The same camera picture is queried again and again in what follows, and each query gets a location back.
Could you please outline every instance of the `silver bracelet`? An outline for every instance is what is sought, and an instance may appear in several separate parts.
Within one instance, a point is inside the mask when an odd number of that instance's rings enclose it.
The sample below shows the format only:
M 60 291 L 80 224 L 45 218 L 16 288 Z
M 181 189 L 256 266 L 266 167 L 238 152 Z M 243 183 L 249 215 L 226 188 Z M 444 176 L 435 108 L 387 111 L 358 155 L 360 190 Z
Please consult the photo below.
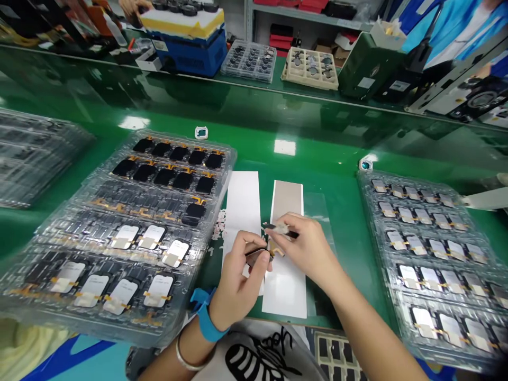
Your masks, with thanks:
M 196 367 L 194 365 L 191 365 L 187 361 L 184 360 L 184 358 L 182 357 L 182 354 L 180 353 L 180 336 L 181 335 L 182 335 L 182 332 L 180 331 L 180 333 L 178 334 L 178 339 L 176 339 L 176 357 L 178 358 L 178 361 L 187 370 L 190 370 L 190 371 L 200 371 L 200 370 L 202 370 L 210 362 L 210 359 L 213 357 L 213 353 L 215 352 L 215 349 L 208 356 L 208 361 L 205 364 L 203 364 L 201 366 L 198 366 L 198 367 Z

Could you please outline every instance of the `cloth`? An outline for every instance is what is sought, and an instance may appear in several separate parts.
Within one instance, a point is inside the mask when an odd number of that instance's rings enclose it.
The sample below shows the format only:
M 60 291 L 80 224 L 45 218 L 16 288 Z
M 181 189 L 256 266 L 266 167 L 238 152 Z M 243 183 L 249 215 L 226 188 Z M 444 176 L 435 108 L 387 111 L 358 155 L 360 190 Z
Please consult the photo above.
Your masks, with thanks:
M 71 335 L 25 325 L 13 319 L 0 319 L 0 380 L 18 381 L 45 361 Z
M 443 11 L 439 16 L 434 32 L 430 39 L 432 52 L 429 57 L 431 62 L 444 49 L 450 46 L 470 24 L 473 15 L 482 0 L 447 0 L 444 2 Z M 407 40 L 402 46 L 402 50 L 409 52 L 416 47 L 425 36 L 437 7 L 434 7 L 407 35 Z M 478 47 L 487 42 L 492 36 L 497 34 L 508 23 L 508 2 L 503 1 L 493 12 L 483 25 L 474 32 L 462 50 L 455 57 L 458 60 L 464 60 Z
M 193 381 L 324 381 L 325 376 L 291 325 L 243 320 L 224 336 Z
M 431 67 L 441 62 L 455 59 L 455 57 L 457 57 L 461 52 L 464 51 L 466 44 L 483 26 L 485 21 L 488 20 L 491 13 L 492 11 L 486 10 L 482 6 L 482 4 L 480 4 L 480 6 L 475 9 L 471 21 L 469 21 L 469 24 L 467 24 L 467 27 L 462 31 L 462 33 L 459 34 L 457 38 L 451 42 L 451 44 L 449 44 L 446 48 L 444 48 L 441 53 L 435 56 L 434 59 L 428 62 L 426 67 Z M 493 23 L 488 25 L 487 28 L 483 28 L 483 32 L 486 33 L 488 29 L 492 27 L 492 25 Z

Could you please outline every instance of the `green table surface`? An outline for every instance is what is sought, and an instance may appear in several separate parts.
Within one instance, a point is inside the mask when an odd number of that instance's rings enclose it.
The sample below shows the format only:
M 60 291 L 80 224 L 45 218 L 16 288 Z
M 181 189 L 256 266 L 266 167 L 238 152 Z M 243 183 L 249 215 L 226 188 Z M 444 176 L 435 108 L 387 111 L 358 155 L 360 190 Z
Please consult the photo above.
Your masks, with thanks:
M 34 230 L 112 154 L 129 131 L 149 127 L 194 136 L 206 125 L 210 140 L 238 152 L 235 170 L 259 171 L 261 218 L 267 221 L 275 179 L 301 183 L 309 210 L 323 211 L 340 263 L 360 291 L 396 329 L 381 270 L 362 209 L 358 161 L 370 155 L 375 169 L 444 182 L 458 191 L 506 170 L 505 133 L 410 115 L 378 112 L 262 89 L 0 48 L 0 106 L 72 120 L 97 139 L 29 210 L 0 210 L 2 256 L 19 251 Z M 294 156 L 274 152 L 275 140 L 293 141 Z M 503 212 L 472 211 L 498 256 L 508 259 Z M 222 252 L 212 242 L 197 286 L 217 285 Z M 307 319 L 269 315 L 258 299 L 250 317 L 340 328 L 330 302 L 307 279 Z

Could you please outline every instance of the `stacked plastic tray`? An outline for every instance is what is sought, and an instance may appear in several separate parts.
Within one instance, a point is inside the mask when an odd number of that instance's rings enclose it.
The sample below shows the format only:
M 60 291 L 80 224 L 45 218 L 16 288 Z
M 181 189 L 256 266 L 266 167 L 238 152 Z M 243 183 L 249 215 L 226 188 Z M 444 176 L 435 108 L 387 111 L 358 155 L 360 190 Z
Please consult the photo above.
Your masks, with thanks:
M 29 207 L 92 140 L 73 123 L 0 108 L 0 206 Z
M 0 280 L 0 311 L 104 340 L 167 345 L 235 159 L 226 146 L 132 134 L 14 257 Z
M 360 171 L 401 336 L 424 360 L 483 373 L 508 353 L 507 268 L 443 184 Z
M 267 45 L 235 40 L 222 63 L 221 73 L 271 83 L 277 50 Z
M 339 88 L 331 54 L 296 47 L 289 50 L 281 79 L 324 90 Z

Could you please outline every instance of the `blue wristband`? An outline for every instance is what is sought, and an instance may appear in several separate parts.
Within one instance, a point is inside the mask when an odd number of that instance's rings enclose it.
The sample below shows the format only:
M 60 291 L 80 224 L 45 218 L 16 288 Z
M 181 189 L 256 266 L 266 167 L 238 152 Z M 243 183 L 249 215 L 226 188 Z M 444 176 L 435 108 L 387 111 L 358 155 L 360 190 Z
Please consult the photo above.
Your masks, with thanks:
M 224 332 L 219 331 L 213 325 L 210 315 L 208 314 L 208 305 L 210 304 L 210 300 L 212 299 L 214 293 L 215 289 L 208 294 L 206 291 L 197 288 L 194 290 L 190 299 L 191 302 L 197 301 L 198 304 L 201 305 L 199 310 L 197 310 L 197 315 L 199 316 L 199 328 L 201 329 L 203 337 L 209 342 L 217 342 L 229 332 L 229 328 Z

